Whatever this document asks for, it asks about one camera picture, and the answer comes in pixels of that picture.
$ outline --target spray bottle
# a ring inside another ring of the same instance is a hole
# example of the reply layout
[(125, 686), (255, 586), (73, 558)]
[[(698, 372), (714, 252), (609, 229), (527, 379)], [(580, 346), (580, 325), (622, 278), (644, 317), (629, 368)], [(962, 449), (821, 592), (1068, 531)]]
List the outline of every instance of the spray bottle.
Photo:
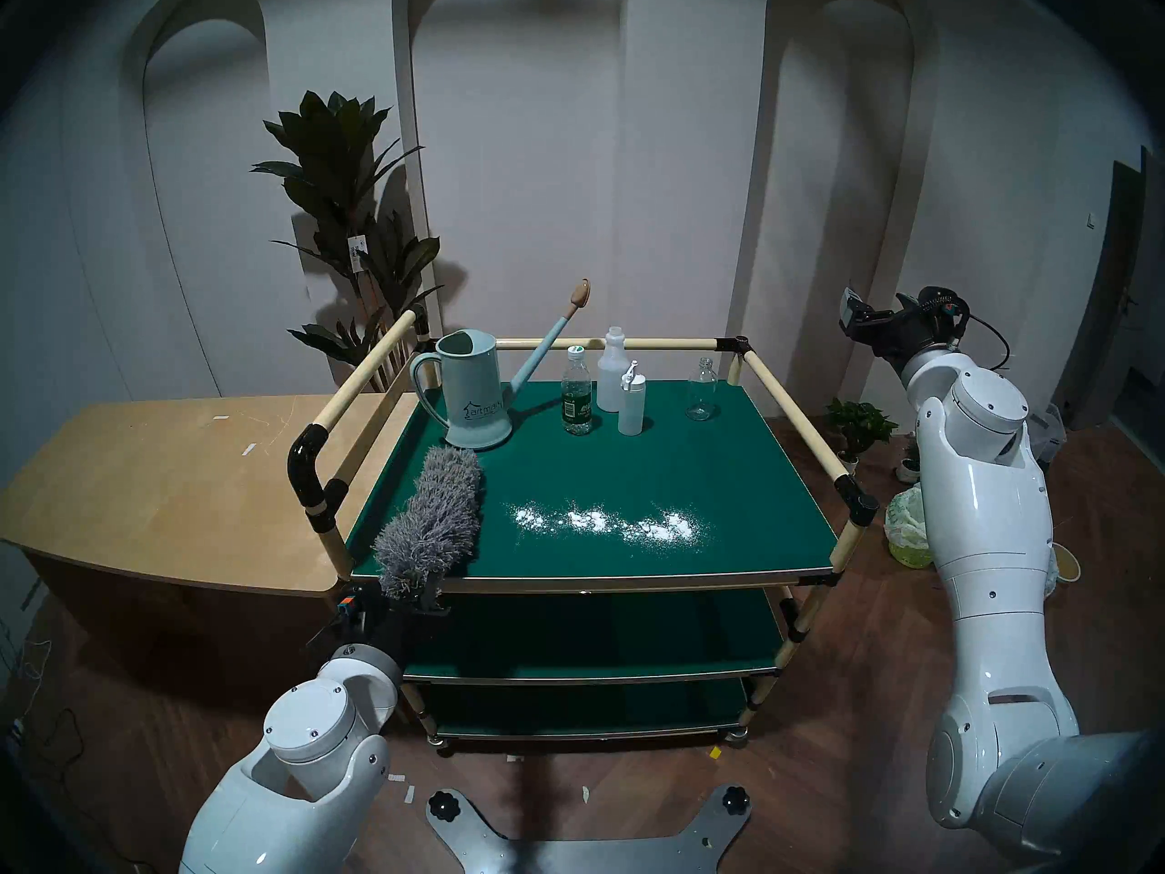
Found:
[(599, 358), (599, 409), (619, 413), (623, 406), (620, 376), (627, 369), (627, 353), (623, 351), (623, 330), (612, 325), (605, 338), (607, 346)]

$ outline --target metal base plate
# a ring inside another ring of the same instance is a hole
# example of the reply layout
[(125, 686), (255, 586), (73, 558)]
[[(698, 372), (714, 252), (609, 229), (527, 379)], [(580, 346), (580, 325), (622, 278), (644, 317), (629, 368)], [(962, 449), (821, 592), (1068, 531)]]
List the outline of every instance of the metal base plate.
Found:
[(742, 787), (716, 787), (691, 824), (675, 837), (537, 843), (497, 836), (454, 789), (438, 790), (425, 817), (466, 874), (711, 874), (751, 815)]

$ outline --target glass bottle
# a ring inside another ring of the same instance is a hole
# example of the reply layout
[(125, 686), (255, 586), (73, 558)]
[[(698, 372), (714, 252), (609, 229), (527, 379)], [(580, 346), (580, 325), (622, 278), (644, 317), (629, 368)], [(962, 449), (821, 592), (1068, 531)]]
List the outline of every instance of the glass bottle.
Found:
[(700, 371), (687, 380), (687, 414), (689, 420), (704, 422), (712, 418), (715, 410), (714, 395), (716, 393), (716, 374), (712, 372), (712, 358), (700, 357)]

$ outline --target potted plant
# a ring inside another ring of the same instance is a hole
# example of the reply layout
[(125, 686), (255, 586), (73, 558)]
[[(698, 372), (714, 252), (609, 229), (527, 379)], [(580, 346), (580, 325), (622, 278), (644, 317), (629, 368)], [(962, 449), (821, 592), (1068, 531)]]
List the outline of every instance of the potted plant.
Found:
[[(281, 112), (278, 125), (263, 122), (271, 135), (296, 155), (299, 164), (259, 162), (250, 169), (283, 178), (283, 190), (291, 202), (316, 220), (316, 249), (282, 240), (273, 242), (295, 247), (331, 266), (352, 287), (362, 310), (362, 332), (358, 331), (358, 320), (353, 318), (347, 325), (337, 322), (334, 332), (309, 323), (303, 331), (289, 329), (289, 333), (350, 366), (359, 365), (368, 355), (407, 306), (412, 305), (418, 309), (418, 316), (422, 315), (421, 301), (436, 290), (417, 292), (421, 272), (436, 259), (440, 241), (437, 238), (407, 240), (398, 212), (376, 211), (376, 182), (410, 153), (421, 149), (404, 150), (384, 163), (388, 153), (401, 142), (397, 138), (388, 149), (373, 157), (373, 139), (388, 113), (387, 108), (377, 112), (374, 99), (360, 103), (332, 93), (325, 104), (309, 90), (298, 113)], [(389, 372), (380, 371), (380, 389), (388, 388), (389, 375), (397, 373), (407, 359), (401, 345), (389, 357)], [(375, 379), (372, 385), (377, 389)]]
[(857, 459), (870, 449), (874, 442), (889, 442), (897, 423), (885, 418), (885, 415), (873, 403), (842, 403), (836, 397), (826, 408), (826, 424), (846, 440), (846, 446), (838, 451), (838, 457), (849, 474), (857, 468)]
[(906, 453), (894, 471), (894, 475), (904, 485), (913, 485), (923, 478), (922, 461), (918, 458), (918, 439), (913, 434), (906, 436)]

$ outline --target plastic bottle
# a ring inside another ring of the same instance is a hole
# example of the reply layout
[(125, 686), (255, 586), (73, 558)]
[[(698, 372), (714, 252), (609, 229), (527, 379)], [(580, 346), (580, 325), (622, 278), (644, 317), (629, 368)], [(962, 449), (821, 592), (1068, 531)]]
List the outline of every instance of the plastic bottle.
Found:
[(620, 379), (627, 372), (627, 353), (623, 351), (623, 330), (617, 325), (607, 329), (607, 347), (599, 358), (599, 409), (619, 413), (623, 406)]
[(648, 396), (648, 380), (637, 372), (638, 362), (633, 361), (620, 379), (623, 407), (619, 411), (619, 434), (638, 435), (643, 431), (643, 404)]
[(563, 373), (563, 428), (571, 435), (591, 431), (591, 371), (581, 346), (566, 348), (566, 372)]

